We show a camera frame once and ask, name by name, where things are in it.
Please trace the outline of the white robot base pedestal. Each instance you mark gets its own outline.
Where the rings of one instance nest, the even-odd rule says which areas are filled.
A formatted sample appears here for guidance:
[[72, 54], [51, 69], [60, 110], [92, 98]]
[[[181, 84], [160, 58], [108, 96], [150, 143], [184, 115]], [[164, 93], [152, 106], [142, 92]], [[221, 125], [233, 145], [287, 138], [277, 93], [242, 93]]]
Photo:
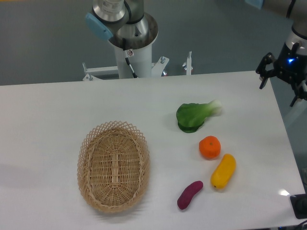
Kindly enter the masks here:
[[123, 25], [109, 40], [115, 51], [120, 79], [152, 76], [152, 45], [157, 37], [157, 22], [145, 13], [139, 22]]

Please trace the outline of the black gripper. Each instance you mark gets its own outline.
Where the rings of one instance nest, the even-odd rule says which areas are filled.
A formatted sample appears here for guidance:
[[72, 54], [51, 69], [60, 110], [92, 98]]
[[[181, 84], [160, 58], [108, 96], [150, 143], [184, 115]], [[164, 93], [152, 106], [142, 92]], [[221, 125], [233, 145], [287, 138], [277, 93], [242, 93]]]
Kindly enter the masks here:
[[[293, 107], [297, 100], [307, 100], [307, 81], [305, 80], [307, 74], [307, 56], [301, 54], [300, 42], [294, 42], [290, 47], [284, 44], [277, 60], [274, 55], [269, 52], [260, 61], [256, 68], [256, 73], [259, 74], [261, 84], [259, 89], [263, 89], [269, 78], [277, 76], [283, 81], [291, 83], [292, 90], [295, 93], [290, 107]], [[274, 64], [273, 69], [266, 70], [266, 67]]]

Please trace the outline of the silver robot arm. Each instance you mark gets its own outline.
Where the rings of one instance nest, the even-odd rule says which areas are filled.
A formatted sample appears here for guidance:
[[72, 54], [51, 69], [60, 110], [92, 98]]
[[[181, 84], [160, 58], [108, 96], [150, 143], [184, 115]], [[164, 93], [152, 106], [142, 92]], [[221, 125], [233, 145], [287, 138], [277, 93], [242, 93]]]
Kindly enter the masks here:
[[[304, 0], [250, 0], [248, 4], [293, 21], [278, 57], [268, 53], [259, 63], [261, 87], [277, 77], [291, 85], [294, 99], [307, 97], [307, 3]], [[168, 59], [152, 63], [152, 43], [158, 35], [155, 19], [145, 13], [142, 0], [95, 0], [85, 16], [88, 28], [109, 41], [122, 79], [161, 77]]]

